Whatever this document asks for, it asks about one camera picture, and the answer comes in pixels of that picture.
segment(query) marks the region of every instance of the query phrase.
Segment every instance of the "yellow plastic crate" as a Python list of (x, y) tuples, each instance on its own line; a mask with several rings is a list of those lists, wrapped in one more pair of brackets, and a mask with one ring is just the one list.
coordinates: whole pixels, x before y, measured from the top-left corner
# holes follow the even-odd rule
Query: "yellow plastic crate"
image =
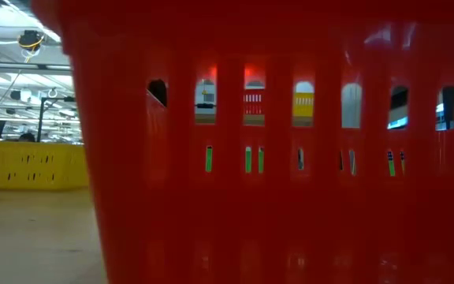
[(67, 144), (0, 142), (0, 189), (88, 186), (84, 148)]
[(314, 93), (297, 92), (293, 96), (293, 116), (313, 117)]

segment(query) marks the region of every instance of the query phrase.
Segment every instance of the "shopping basket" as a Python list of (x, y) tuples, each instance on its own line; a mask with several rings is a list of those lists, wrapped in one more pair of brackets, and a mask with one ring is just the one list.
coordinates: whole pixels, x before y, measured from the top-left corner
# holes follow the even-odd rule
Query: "shopping basket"
[[(454, 283), (454, 129), (435, 131), (454, 5), (40, 3), (72, 58), (111, 283)], [(259, 126), (244, 125), (248, 65)], [(207, 74), (215, 122), (198, 125)], [(167, 108), (146, 93), (157, 78)], [(312, 127), (292, 126), (302, 79)], [(354, 82), (360, 127), (342, 129)], [(403, 130), (387, 130), (394, 84), (410, 90)]]

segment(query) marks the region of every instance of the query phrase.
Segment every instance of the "floor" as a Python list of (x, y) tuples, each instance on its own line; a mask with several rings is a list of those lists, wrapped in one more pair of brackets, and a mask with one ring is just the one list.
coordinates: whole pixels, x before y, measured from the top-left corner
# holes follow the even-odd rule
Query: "floor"
[(87, 190), (0, 191), (0, 283), (107, 283)]

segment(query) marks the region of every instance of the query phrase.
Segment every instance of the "ceiling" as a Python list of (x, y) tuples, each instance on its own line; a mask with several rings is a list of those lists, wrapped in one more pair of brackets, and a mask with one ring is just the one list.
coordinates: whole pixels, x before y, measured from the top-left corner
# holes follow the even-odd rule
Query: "ceiling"
[[(44, 35), (39, 51), (31, 53), (17, 44), (25, 30)], [(12, 99), (20, 92), (20, 99)], [(61, 39), (35, 18), (29, 1), (0, 0), (0, 120), (7, 120), (2, 139), (38, 131), (43, 97), (75, 96), (69, 58)], [(43, 142), (82, 143), (75, 103), (47, 101), (43, 115)]]

